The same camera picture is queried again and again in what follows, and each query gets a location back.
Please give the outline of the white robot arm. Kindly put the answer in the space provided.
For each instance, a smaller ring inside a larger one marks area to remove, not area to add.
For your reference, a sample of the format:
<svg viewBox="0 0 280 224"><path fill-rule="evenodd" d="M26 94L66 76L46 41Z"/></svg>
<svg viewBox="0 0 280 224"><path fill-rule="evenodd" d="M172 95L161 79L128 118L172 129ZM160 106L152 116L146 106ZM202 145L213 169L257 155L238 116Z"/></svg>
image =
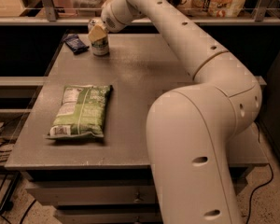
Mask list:
<svg viewBox="0 0 280 224"><path fill-rule="evenodd" d="M143 16L192 82L161 95L147 114L147 151L163 224L243 224L226 146L257 117L260 84L167 0L112 0L101 18L116 33Z"/></svg>

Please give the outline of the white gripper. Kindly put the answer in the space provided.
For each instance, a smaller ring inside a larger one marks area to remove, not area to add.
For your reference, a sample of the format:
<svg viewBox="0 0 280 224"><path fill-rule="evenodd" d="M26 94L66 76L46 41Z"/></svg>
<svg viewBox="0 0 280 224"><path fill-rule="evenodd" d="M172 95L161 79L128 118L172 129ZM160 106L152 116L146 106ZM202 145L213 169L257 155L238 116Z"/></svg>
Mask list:
<svg viewBox="0 0 280 224"><path fill-rule="evenodd" d="M102 10L101 19L109 32L117 33L127 26L126 23L126 0L112 0ZM106 29L95 24L88 33L90 42L94 43L107 38Z"/></svg>

